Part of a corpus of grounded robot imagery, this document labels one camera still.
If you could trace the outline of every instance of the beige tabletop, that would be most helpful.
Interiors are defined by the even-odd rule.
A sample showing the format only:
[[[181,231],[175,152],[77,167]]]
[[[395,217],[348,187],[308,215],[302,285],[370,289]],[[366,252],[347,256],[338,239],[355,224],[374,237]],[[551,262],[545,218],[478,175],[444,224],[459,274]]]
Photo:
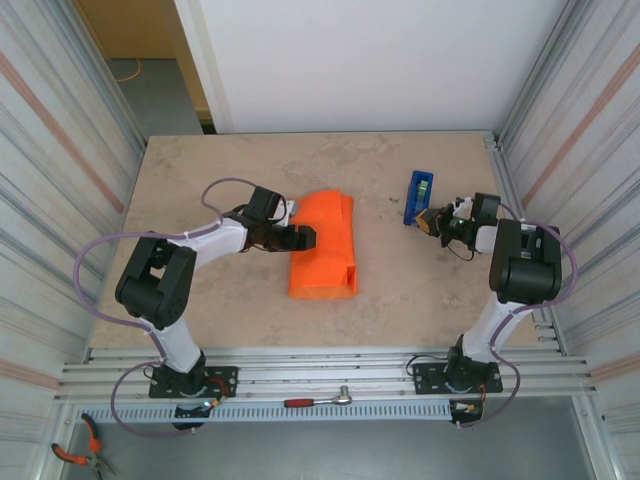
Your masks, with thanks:
[[[339,188],[351,195],[359,294],[347,300],[287,296],[288,253],[220,258],[196,273],[187,322],[202,347],[446,346],[473,325],[489,295],[490,257],[463,262],[402,224],[413,170],[434,173],[431,206],[496,191],[481,134],[298,134],[152,137],[125,231],[184,232],[213,220],[200,205],[207,184],[242,177],[286,197]],[[228,183],[209,201],[223,211],[250,187]],[[115,285],[135,240],[120,242],[103,310],[128,318]],[[465,247],[453,245],[462,255]],[[533,344],[523,322],[510,343]],[[150,345],[139,330],[98,322],[93,346]]]

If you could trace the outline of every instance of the corrugated metal wall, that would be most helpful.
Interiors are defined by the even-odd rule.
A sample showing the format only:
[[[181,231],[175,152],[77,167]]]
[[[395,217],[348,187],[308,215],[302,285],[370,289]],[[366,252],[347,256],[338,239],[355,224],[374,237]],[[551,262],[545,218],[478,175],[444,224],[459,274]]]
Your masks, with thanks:
[[[559,226],[577,255],[556,320],[640,478],[640,2],[586,2],[570,29],[504,152],[526,216]]]
[[[62,365],[82,360],[92,330],[73,290],[76,252],[121,230],[144,151],[95,47],[73,36],[76,20],[64,2],[0,2],[0,478],[7,480],[32,466]],[[84,263],[94,300],[111,255],[97,248]]]

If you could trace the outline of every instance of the orange object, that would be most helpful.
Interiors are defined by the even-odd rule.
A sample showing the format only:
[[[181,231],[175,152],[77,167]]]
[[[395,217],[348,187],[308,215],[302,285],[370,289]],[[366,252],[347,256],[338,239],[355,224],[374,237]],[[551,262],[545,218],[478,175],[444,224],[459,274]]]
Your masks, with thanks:
[[[298,200],[294,223],[316,231],[316,246],[291,252],[289,296],[350,298],[358,293],[353,248],[353,198],[340,190],[325,190]]]

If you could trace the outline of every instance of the gray floor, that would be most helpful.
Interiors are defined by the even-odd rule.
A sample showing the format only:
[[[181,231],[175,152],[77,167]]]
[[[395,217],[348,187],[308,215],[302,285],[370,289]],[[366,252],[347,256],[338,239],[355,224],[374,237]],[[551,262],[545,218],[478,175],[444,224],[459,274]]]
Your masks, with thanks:
[[[118,83],[142,131],[151,135],[202,135],[198,116],[175,60],[141,60],[140,74]],[[107,62],[114,78],[137,70],[135,60]]]
[[[118,478],[594,478],[569,398],[517,400],[475,431],[457,431],[438,421],[236,423],[205,425],[195,437],[140,439],[116,425],[100,428],[103,457]],[[72,451],[86,451],[86,442],[81,425]],[[62,478],[93,477],[87,468],[67,465]]]

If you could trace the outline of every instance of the pliers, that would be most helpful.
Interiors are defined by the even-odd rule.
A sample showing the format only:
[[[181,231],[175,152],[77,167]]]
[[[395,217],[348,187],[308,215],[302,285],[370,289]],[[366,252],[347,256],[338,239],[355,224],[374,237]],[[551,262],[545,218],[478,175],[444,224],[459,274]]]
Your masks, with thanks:
[[[112,475],[117,475],[116,472],[114,472],[113,469],[109,466],[109,464],[98,456],[98,453],[100,452],[100,450],[102,450],[102,443],[100,443],[100,440],[98,440],[98,428],[96,427],[93,418],[91,418],[86,413],[83,413],[80,418],[82,418],[87,424],[87,427],[89,427],[89,451],[91,453],[87,456],[69,455],[57,443],[51,444],[51,450],[53,450],[55,456],[63,462],[75,463],[76,465],[81,465],[83,467],[87,465],[90,466],[91,470],[93,471],[93,475],[98,480],[102,480],[100,467],[105,467]]]

